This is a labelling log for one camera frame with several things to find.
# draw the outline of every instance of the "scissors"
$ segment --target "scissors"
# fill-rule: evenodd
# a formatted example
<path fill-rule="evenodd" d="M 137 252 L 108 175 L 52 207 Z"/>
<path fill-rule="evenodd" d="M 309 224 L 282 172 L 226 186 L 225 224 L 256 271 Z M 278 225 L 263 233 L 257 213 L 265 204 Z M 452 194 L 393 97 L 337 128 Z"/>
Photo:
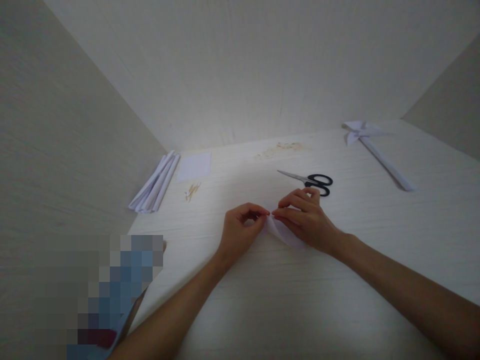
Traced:
<path fill-rule="evenodd" d="M 283 175 L 287 175 L 291 178 L 300 180 L 301 182 L 303 182 L 305 184 L 305 186 L 307 188 L 316 187 L 316 188 L 319 188 L 320 190 L 325 191 L 324 193 L 320 192 L 320 196 L 323 196 L 323 197 L 326 197 L 326 196 L 330 195 L 330 189 L 327 186 L 330 186 L 334 183 L 332 178 L 327 176 L 327 175 L 313 174 L 313 175 L 308 175 L 307 177 L 303 177 L 303 176 L 300 176 L 300 175 L 295 175 L 295 174 L 285 172 L 285 171 L 281 171 L 281 170 L 277 170 L 277 171 L 279 173 L 282 173 Z M 316 177 L 325 178 L 325 179 L 328 180 L 328 182 L 323 182 L 323 181 L 317 180 L 317 179 L 315 179 Z"/>

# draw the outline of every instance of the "left hand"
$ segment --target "left hand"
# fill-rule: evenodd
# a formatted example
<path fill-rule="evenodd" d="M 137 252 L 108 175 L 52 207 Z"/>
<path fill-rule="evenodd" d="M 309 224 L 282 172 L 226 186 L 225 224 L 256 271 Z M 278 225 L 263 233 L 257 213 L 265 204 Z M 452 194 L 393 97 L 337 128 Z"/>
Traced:
<path fill-rule="evenodd" d="M 223 233 L 216 256 L 227 266 L 231 267 L 250 248 L 258 234 L 264 228 L 270 211 L 260 205 L 247 202 L 225 213 Z M 255 221 L 245 225 L 248 219 Z"/>

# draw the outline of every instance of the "forearm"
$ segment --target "forearm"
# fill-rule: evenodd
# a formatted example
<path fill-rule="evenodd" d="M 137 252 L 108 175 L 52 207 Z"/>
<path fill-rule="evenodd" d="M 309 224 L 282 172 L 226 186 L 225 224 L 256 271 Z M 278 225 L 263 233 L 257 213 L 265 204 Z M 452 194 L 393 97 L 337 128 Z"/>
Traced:
<path fill-rule="evenodd" d="M 217 255 L 150 315 L 112 353 L 117 359 L 172 359 L 228 264 Z"/>
<path fill-rule="evenodd" d="M 455 358 L 480 356 L 480 307 L 346 236 L 332 252 L 438 347 Z"/>

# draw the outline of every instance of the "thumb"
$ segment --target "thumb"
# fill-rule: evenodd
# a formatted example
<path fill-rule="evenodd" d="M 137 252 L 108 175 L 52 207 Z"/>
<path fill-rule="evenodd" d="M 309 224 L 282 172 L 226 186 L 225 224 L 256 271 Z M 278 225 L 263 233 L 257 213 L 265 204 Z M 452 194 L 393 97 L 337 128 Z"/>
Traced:
<path fill-rule="evenodd" d="M 260 216 L 253 225 L 250 226 L 251 230 L 257 235 L 262 231 L 267 221 L 267 215 Z"/>

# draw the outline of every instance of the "hand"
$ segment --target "hand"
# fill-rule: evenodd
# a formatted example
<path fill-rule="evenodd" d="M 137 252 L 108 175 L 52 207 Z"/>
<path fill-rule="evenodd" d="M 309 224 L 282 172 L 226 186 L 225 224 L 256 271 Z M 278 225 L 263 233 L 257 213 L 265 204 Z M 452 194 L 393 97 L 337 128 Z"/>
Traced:
<path fill-rule="evenodd" d="M 271 214 L 299 239 L 330 255 L 340 241 L 348 236 L 325 215 L 320 207 L 320 192 L 316 188 L 292 191 L 278 202 L 278 209 Z"/>
<path fill-rule="evenodd" d="M 220 245 L 215 255 L 227 267 L 235 264 L 262 231 L 268 215 L 270 215 L 270 211 L 250 202 L 227 211 L 223 221 Z M 245 225 L 248 219 L 255 222 Z"/>

